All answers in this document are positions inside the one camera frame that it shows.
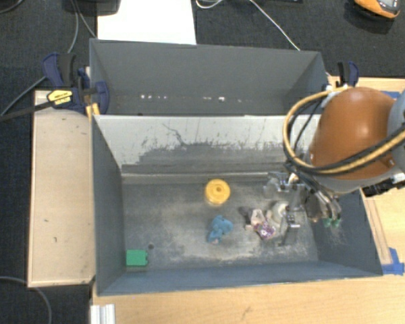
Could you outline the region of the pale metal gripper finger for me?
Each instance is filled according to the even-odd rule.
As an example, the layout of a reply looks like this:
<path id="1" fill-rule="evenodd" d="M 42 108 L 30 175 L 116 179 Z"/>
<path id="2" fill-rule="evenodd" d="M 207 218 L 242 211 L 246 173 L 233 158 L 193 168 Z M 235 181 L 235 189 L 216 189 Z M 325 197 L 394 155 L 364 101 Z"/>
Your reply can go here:
<path id="1" fill-rule="evenodd" d="M 301 224 L 297 222 L 296 216 L 294 214 L 289 214 L 287 219 L 287 230 L 286 230 L 286 245 L 292 245 L 295 243 L 298 232 L 301 228 Z"/>
<path id="2" fill-rule="evenodd" d="M 284 245 L 287 230 L 288 230 L 288 222 L 286 216 L 284 215 L 279 225 L 279 242 L 278 242 L 279 246 Z"/>

